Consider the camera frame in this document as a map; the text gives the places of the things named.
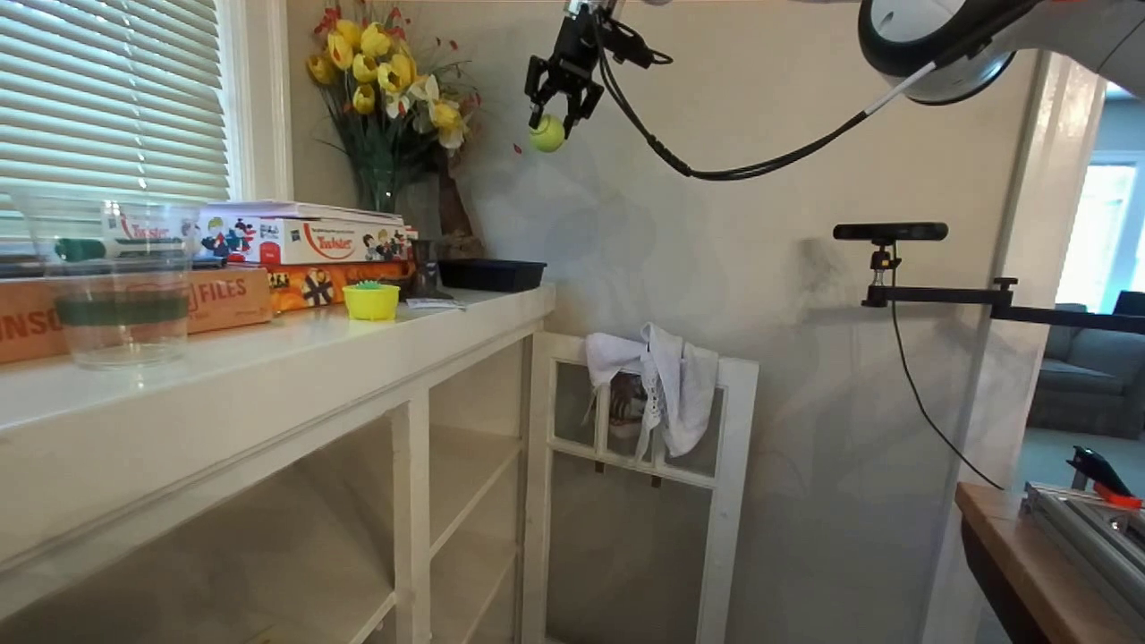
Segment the camera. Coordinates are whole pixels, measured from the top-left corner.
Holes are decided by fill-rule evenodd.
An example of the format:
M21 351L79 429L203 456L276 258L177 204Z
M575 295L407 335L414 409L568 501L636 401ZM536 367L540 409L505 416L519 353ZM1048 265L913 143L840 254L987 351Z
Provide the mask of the camera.
M877 246L897 239L946 239L946 223L849 223L835 225L835 239L871 239Z

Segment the yellow cup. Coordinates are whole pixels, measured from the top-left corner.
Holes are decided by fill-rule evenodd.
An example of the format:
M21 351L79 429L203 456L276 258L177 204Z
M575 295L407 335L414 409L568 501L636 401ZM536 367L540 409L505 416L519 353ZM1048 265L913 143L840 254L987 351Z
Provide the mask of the yellow cup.
M348 284L348 314L360 323L393 323L398 320L398 295L402 285L393 284Z

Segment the open shelf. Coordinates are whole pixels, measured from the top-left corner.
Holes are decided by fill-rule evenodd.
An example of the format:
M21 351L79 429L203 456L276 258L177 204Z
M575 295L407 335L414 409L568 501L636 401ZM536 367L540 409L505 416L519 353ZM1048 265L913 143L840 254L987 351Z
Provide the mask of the open shelf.
M362 644L393 603L366 524L284 472L15 615L0 640Z
M517 544L492 535L457 535L435 563L435 640L473 640L517 570Z
M429 434L429 553L461 528L473 507L517 464L519 439L492 434L441 429Z

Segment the food box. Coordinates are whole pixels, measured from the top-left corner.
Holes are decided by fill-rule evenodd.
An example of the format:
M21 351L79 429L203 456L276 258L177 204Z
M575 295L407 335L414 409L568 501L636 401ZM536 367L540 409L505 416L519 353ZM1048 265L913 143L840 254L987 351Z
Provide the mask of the food box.
M366 260L366 265L284 265L271 271L271 308L320 310L344 308L344 285L362 279L405 284L412 277L407 260Z
M261 324L271 320L271 277L189 271L188 332ZM0 365L69 353L46 279L0 284Z
M201 209L201 258L244 265L351 265L407 258L419 236L402 216L366 216L325 204L209 204Z

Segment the towel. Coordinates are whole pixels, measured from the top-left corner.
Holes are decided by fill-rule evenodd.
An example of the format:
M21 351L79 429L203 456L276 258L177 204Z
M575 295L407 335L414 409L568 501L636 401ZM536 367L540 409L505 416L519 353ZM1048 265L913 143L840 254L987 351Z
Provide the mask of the towel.
M646 436L636 459L646 459L652 445L649 434L661 434L661 445L672 459L692 456L710 434L719 386L716 351L683 343L659 324L646 324L640 341L592 332L589 367L597 398L621 372L640 376L649 403L640 420Z

